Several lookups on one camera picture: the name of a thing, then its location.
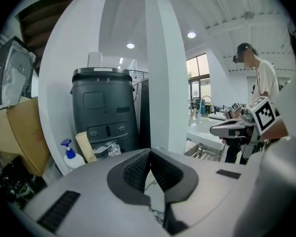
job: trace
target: metal railing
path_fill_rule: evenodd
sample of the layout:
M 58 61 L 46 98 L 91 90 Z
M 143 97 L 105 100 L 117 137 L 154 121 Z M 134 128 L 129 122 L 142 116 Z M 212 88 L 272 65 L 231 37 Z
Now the metal railing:
M 133 79 L 143 80 L 148 78 L 148 72 L 129 70 Z

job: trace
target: person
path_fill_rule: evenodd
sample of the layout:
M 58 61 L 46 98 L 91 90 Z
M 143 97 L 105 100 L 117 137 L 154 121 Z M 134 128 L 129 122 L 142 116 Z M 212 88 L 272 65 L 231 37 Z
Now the person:
M 237 54 L 234 56 L 233 61 L 235 63 L 244 63 L 244 69 L 256 69 L 257 78 L 250 103 L 260 96 L 268 97 L 270 102 L 273 102 L 279 93 L 279 83 L 273 65 L 266 60 L 262 60 L 258 56 L 256 49 L 249 43 L 242 43 L 237 47 Z M 240 109 L 236 111 L 235 116 L 240 116 Z M 240 147 L 238 145 L 230 145 L 227 150 L 225 162 L 235 163 L 239 151 Z M 240 164 L 246 163 L 247 160 L 241 156 Z

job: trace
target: white column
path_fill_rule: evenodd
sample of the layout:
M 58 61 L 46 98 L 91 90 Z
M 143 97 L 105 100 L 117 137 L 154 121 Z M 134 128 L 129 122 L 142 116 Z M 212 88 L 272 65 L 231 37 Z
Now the white column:
M 188 89 L 181 31 L 169 0 L 145 0 L 151 146 L 183 154 Z
M 60 142 L 75 145 L 72 87 L 73 71 L 88 66 L 90 52 L 99 49 L 99 32 L 105 0 L 73 0 L 54 27 L 42 58 L 38 107 L 49 150 L 63 175 L 69 171 L 63 161 L 66 149 Z

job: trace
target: ceiling light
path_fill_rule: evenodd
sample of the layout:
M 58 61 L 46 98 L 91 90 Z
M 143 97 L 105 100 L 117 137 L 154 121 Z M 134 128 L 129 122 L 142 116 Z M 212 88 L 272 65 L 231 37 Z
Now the ceiling light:
M 128 43 L 128 44 L 127 44 L 127 47 L 128 47 L 129 49 L 133 49 L 133 48 L 135 47 L 135 45 L 134 45 L 133 43 Z
M 192 39 L 192 38 L 195 38 L 196 33 L 195 33 L 195 32 L 189 32 L 189 33 L 187 34 L 187 36 L 188 36 L 190 39 Z

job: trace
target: black pants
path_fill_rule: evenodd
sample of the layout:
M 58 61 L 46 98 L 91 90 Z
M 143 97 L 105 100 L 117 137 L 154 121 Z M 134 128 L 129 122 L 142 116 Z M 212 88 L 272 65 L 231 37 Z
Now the black pants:
M 240 152 L 240 147 L 237 147 L 237 146 L 229 146 L 229 148 L 227 150 L 227 155 L 226 155 L 225 162 L 228 162 L 228 163 L 236 163 L 237 154 L 239 152 Z M 246 165 L 247 164 L 247 160 L 243 158 L 242 154 L 241 154 L 241 158 L 240 158 L 240 164 L 242 164 L 242 165 Z

